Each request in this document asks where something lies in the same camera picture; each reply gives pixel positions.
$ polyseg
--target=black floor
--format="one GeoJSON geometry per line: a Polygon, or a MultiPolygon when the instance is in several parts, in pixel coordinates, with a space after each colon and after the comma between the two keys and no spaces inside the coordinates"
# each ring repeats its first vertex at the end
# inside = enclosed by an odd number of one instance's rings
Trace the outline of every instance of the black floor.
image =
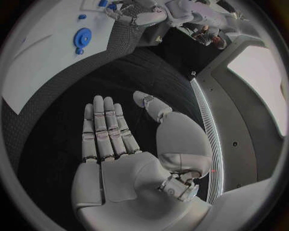
{"type": "MultiPolygon", "coordinates": [[[[157,49],[152,50],[166,56],[164,48],[157,49]]],[[[18,171],[22,185],[34,202],[67,230],[83,230],[73,214],[70,193],[81,161],[83,109],[95,95],[111,96],[120,103],[141,149],[157,153],[155,135],[158,124],[144,109],[135,105],[132,99],[135,90],[159,97],[203,127],[189,81],[148,49],[137,49],[132,55],[103,66],[68,89],[34,127],[18,171]]],[[[199,184],[198,195],[205,200],[208,177],[199,184]]]]}

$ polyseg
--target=person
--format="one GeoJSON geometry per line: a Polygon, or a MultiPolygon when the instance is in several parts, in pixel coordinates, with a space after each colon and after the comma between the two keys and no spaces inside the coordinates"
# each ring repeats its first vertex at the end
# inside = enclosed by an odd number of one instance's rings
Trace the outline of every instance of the person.
{"type": "Polygon", "coordinates": [[[216,27],[184,23],[182,26],[177,27],[177,29],[205,46],[213,43],[220,50],[225,49],[227,46],[226,41],[219,37],[220,30],[216,27]]]}

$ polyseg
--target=white panel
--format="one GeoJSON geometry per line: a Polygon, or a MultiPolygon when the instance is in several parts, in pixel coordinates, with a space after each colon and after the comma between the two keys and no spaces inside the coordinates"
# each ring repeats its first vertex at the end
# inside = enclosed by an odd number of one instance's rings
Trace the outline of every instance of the white panel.
{"type": "Polygon", "coordinates": [[[105,51],[114,20],[99,11],[83,11],[82,0],[62,0],[37,22],[19,48],[8,71],[3,97],[19,114],[32,95],[68,66],[105,51]],[[87,18],[79,20],[80,14],[87,18]],[[83,55],[76,55],[75,33],[87,27],[92,39],[83,55]]]}
{"type": "Polygon", "coordinates": [[[287,105],[281,92],[281,74],[270,50],[248,46],[228,68],[256,91],[271,112],[281,135],[285,136],[287,105]]]}

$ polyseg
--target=dark mat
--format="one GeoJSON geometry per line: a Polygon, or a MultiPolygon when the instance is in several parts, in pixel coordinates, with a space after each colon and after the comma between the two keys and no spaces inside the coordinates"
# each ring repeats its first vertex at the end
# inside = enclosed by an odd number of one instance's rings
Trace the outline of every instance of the dark mat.
{"type": "MultiPolygon", "coordinates": [[[[67,230],[83,230],[70,201],[71,185],[81,161],[85,104],[97,94],[123,106],[127,123],[143,151],[156,154],[154,122],[132,99],[135,90],[155,95],[202,127],[190,83],[148,49],[116,60],[92,72],[59,97],[31,132],[21,155],[18,177],[34,202],[67,230]]],[[[199,180],[199,197],[206,199],[208,177],[199,180]]]]}

